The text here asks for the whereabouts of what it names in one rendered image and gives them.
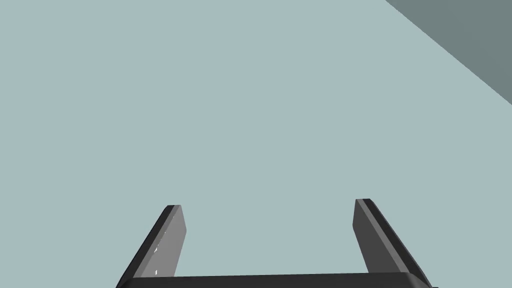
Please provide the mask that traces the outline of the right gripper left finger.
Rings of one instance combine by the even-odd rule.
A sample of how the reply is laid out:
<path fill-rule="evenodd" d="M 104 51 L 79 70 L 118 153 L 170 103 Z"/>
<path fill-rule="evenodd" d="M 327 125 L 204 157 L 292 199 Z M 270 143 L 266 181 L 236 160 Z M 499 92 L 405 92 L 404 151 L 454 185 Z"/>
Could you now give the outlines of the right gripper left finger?
<path fill-rule="evenodd" d="M 166 206 L 119 282 L 167 283 L 176 273 L 186 233 L 181 205 Z"/>

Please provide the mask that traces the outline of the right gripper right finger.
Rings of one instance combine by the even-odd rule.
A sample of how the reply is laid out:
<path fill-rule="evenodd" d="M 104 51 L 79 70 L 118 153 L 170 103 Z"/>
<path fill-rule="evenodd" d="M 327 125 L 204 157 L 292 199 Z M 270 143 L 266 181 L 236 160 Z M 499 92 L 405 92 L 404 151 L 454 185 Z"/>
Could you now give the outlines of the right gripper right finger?
<path fill-rule="evenodd" d="M 369 273 L 400 273 L 408 275 L 412 283 L 429 282 L 371 199 L 361 198 L 355 201 L 352 228 Z"/>

